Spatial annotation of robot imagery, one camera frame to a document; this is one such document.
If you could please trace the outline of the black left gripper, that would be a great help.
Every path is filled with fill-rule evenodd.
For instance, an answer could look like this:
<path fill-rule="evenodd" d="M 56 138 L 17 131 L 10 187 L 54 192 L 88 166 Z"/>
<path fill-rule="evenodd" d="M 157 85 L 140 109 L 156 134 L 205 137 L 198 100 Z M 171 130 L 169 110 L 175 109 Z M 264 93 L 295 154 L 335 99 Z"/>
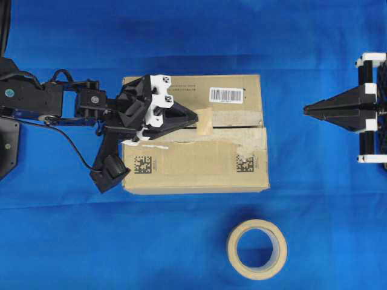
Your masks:
<path fill-rule="evenodd" d="M 174 102 L 168 93 L 170 86 L 171 77 L 162 74 L 145 75 L 123 85 L 115 99 L 106 101 L 102 144 L 138 144 L 196 124 L 197 114 Z"/>

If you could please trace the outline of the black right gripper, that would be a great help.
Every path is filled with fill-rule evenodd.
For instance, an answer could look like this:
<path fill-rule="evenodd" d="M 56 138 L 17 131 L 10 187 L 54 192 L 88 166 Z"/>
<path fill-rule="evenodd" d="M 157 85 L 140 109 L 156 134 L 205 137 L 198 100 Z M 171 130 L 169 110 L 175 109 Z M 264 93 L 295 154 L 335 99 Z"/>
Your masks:
<path fill-rule="evenodd" d="M 359 163 L 386 163 L 386 53 L 363 53 L 356 61 L 359 86 L 304 107 L 304 114 L 358 132 Z M 318 111 L 361 108 L 367 111 Z"/>

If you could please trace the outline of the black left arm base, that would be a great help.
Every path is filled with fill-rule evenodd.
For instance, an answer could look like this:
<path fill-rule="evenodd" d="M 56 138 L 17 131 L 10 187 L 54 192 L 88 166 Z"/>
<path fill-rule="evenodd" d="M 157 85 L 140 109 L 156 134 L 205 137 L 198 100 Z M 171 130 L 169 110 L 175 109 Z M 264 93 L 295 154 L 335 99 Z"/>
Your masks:
<path fill-rule="evenodd" d="M 4 179 L 18 164 L 20 124 L 1 118 L 1 179 Z"/>

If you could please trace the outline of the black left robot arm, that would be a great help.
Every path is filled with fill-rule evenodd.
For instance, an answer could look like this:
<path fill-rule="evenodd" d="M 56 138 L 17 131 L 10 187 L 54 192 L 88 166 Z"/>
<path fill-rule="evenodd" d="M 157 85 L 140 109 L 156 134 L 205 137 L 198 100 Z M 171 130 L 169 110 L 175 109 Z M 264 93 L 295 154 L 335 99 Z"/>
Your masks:
<path fill-rule="evenodd" d="M 154 140 L 198 121 L 194 111 L 168 93 L 171 77 L 145 75 L 108 98 L 98 81 L 76 82 L 65 69 L 39 83 L 14 61 L 1 58 L 1 115 L 49 126 L 94 126 L 111 143 Z"/>

